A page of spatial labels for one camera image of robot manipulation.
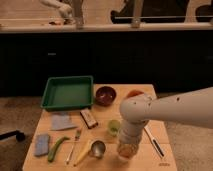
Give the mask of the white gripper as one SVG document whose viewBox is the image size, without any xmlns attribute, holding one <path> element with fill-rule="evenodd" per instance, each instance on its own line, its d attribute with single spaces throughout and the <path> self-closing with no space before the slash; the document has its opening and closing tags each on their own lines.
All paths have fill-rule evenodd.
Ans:
<svg viewBox="0 0 213 171">
<path fill-rule="evenodd" d="M 123 120 L 118 134 L 118 146 L 120 144 L 134 144 L 137 147 L 138 152 L 139 143 L 142 140 L 142 130 L 145 126 L 146 126 L 145 121 L 131 123 L 126 120 Z M 127 159 L 121 157 L 119 154 L 118 156 L 121 160 L 131 160 L 134 157 L 133 156 L 132 158 Z"/>
</svg>

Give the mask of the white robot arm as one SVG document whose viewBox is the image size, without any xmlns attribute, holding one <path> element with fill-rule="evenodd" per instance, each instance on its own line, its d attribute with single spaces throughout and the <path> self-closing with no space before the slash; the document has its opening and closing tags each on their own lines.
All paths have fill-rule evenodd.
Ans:
<svg viewBox="0 0 213 171">
<path fill-rule="evenodd" d="M 130 92 L 121 101 L 119 112 L 122 123 L 117 153 L 128 161 L 137 154 L 142 130 L 150 120 L 213 129 L 213 87 L 154 100 L 145 93 Z"/>
</svg>

